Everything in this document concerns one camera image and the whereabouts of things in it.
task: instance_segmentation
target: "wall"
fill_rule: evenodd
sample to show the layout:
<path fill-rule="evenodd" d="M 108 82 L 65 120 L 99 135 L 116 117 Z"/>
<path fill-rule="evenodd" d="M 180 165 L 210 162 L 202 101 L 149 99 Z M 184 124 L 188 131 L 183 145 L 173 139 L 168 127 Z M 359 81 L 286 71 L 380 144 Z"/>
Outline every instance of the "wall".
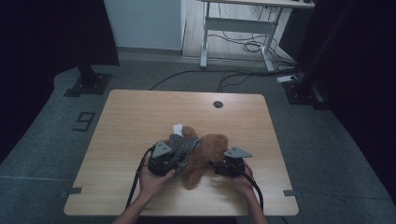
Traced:
<path fill-rule="evenodd" d="M 185 0 L 105 0 L 117 47 L 181 50 Z"/>

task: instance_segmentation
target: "standing desk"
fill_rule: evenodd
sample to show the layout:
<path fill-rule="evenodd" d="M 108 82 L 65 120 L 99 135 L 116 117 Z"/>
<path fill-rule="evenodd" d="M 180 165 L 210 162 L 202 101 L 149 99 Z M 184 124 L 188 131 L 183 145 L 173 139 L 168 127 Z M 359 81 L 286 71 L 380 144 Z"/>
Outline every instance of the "standing desk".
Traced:
<path fill-rule="evenodd" d="M 205 14 L 205 26 L 204 26 L 204 42 L 201 49 L 201 62 L 202 68 L 206 68 L 207 60 L 207 32 L 209 30 L 215 31 L 229 31 L 239 33 L 253 33 L 268 35 L 265 41 L 264 47 L 262 48 L 262 57 L 264 58 L 265 65 L 269 72 L 274 72 L 274 66 L 271 62 L 271 55 L 269 54 L 269 48 L 274 38 L 276 27 L 284 7 L 292 8 L 313 8 L 315 4 L 311 1 L 305 3 L 303 0 L 298 2 L 291 0 L 200 0 L 207 3 L 206 14 Z M 255 6 L 268 6 L 268 7 L 279 7 L 276 13 L 276 17 L 273 21 L 247 21 L 247 20 L 235 20 L 235 19 L 224 19 L 224 18 L 211 18 L 209 17 L 210 3 L 227 3 L 227 4 L 239 4 L 239 5 L 255 5 Z"/>
<path fill-rule="evenodd" d="M 222 102 L 223 107 L 214 106 Z M 125 208 L 134 172 L 144 152 L 173 133 L 173 125 L 198 136 L 223 133 L 229 147 L 253 157 L 246 161 L 262 190 L 267 216 L 294 216 L 291 184 L 262 95 L 177 91 L 112 91 L 98 121 L 64 211 L 69 216 L 117 216 Z M 245 216 L 245 203 L 229 182 L 207 170 L 196 189 L 180 178 L 166 182 L 142 216 Z"/>

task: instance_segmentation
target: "brown teddy bear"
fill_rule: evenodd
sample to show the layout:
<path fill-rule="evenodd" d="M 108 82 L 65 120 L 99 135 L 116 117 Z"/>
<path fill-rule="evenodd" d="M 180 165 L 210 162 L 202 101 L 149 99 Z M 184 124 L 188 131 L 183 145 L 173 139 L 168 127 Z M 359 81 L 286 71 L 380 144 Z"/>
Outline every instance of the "brown teddy bear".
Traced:
<path fill-rule="evenodd" d="M 209 163 L 224 160 L 224 152 L 228 150 L 228 139 L 221 133 L 207 134 L 198 140 L 198 135 L 192 127 L 183 126 L 183 138 L 197 142 L 192 151 L 187 155 L 186 165 L 181 168 L 180 174 L 184 180 L 186 189 L 195 189 L 209 167 Z M 165 144 L 172 147 L 172 135 L 164 140 Z"/>

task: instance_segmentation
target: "desk leg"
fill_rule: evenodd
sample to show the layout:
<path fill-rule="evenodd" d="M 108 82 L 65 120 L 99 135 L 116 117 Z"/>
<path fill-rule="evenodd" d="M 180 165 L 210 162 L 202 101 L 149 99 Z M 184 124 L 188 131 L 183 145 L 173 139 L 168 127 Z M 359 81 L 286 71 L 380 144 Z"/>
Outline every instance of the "desk leg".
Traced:
<path fill-rule="evenodd" d="M 271 62 L 271 54 L 269 53 L 269 48 L 271 47 L 271 42 L 274 38 L 274 34 L 276 31 L 277 24 L 279 22 L 280 14 L 282 14 L 283 7 L 280 7 L 277 14 L 276 18 L 273 21 L 273 24 L 271 26 L 271 31 L 270 31 L 270 36 L 268 36 L 267 41 L 265 41 L 264 48 L 262 49 L 262 57 L 264 58 L 265 65 L 267 66 L 268 72 L 274 72 L 275 69 L 273 67 L 273 64 Z"/>
<path fill-rule="evenodd" d="M 206 60 L 207 60 L 207 23 L 209 21 L 209 9 L 210 3 L 207 3 L 206 6 L 206 15 L 205 15 L 205 26 L 204 26 L 204 42 L 202 43 L 201 49 L 201 68 L 206 68 Z"/>

